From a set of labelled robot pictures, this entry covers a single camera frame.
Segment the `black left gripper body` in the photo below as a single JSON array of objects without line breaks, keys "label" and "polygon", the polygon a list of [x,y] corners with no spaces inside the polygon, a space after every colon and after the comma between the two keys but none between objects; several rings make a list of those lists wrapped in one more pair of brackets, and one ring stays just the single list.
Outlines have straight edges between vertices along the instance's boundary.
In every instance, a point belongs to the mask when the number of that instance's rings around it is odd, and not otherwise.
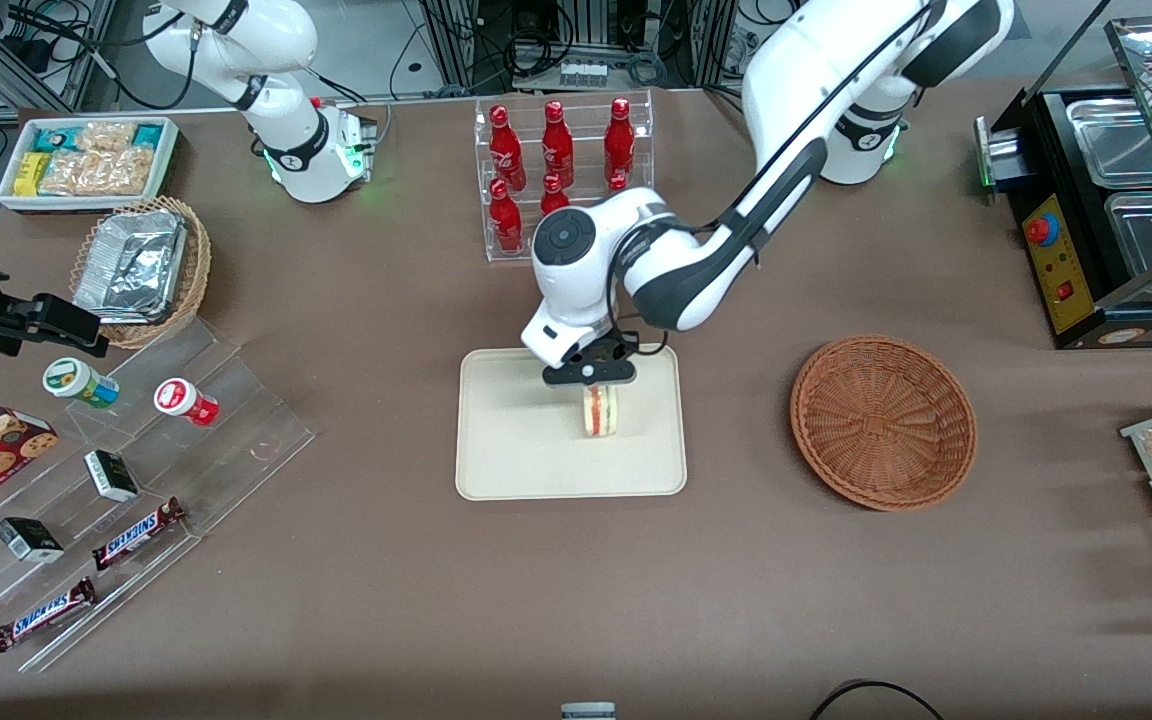
[{"label": "black left gripper body", "polygon": [[631,357],[639,350],[639,333],[604,334],[585,348],[573,348],[558,367],[545,367],[543,382],[552,388],[632,382],[636,366]]}]

